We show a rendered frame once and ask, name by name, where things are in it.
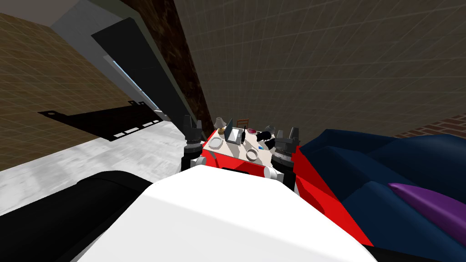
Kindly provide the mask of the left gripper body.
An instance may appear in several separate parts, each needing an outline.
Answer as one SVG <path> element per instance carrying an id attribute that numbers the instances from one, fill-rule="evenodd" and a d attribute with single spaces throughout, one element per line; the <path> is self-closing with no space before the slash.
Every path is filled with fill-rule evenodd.
<path id="1" fill-rule="evenodd" d="M 193 128 L 190 126 L 183 127 L 183 134 L 187 142 L 201 142 L 202 128 Z"/>

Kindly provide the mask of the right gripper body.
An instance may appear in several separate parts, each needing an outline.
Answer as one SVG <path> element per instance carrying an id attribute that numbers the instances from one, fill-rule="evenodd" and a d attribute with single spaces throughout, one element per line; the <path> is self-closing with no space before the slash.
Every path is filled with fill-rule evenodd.
<path id="1" fill-rule="evenodd" d="M 296 152 L 299 143 L 300 141 L 297 137 L 275 138 L 275 151 L 283 155 L 292 155 Z"/>

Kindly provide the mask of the open dark laptop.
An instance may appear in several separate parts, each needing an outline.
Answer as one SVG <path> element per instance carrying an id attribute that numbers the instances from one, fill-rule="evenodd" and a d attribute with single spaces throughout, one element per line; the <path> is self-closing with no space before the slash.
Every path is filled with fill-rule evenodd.
<path id="1" fill-rule="evenodd" d="M 233 120 L 230 119 L 229 123 L 224 128 L 224 138 L 226 142 L 236 145 L 241 144 L 243 130 L 233 127 Z"/>

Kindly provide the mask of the red table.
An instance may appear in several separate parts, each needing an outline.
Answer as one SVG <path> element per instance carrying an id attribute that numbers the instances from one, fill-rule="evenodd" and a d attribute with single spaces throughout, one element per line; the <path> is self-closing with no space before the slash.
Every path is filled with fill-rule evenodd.
<path id="1" fill-rule="evenodd" d="M 247 172 L 250 175 L 264 177 L 263 166 L 220 153 L 210 152 L 208 151 L 208 145 L 203 146 L 202 156 L 207 158 L 208 166 L 236 169 Z M 359 243 L 372 246 L 373 244 L 363 230 L 337 200 L 322 177 L 300 151 L 300 147 L 297 147 L 296 152 L 292 155 L 292 161 L 294 162 L 294 172 L 297 175 L 296 184 L 300 197 L 348 232 Z"/>

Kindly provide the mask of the black door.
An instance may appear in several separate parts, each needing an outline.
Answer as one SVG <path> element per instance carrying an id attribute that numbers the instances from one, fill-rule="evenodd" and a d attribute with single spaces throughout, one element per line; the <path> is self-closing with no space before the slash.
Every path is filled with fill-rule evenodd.
<path id="1" fill-rule="evenodd" d="M 123 19 L 92 34 L 92 38 L 184 134 L 185 116 L 191 115 L 187 103 L 136 21 Z"/>

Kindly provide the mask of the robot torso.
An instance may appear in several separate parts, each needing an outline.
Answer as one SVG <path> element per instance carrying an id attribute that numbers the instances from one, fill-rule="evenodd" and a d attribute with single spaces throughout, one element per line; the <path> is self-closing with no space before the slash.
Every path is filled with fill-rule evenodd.
<path id="1" fill-rule="evenodd" d="M 377 262 L 284 184 L 195 166 L 145 189 L 78 262 Z"/>

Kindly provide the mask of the purple cushion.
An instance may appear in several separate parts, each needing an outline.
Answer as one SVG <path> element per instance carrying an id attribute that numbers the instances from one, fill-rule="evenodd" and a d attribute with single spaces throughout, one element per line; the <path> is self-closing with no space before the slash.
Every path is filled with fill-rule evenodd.
<path id="1" fill-rule="evenodd" d="M 403 201 L 466 247 L 466 204 L 441 193 L 400 183 L 389 188 Z"/>

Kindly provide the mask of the black wall shelf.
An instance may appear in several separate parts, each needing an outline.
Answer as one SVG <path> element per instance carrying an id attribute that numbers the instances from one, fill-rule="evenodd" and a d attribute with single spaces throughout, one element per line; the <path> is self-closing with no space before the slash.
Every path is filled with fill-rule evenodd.
<path id="1" fill-rule="evenodd" d="M 129 106 L 65 115 L 42 111 L 41 115 L 108 141 L 114 141 L 162 121 L 145 102 L 129 101 Z"/>

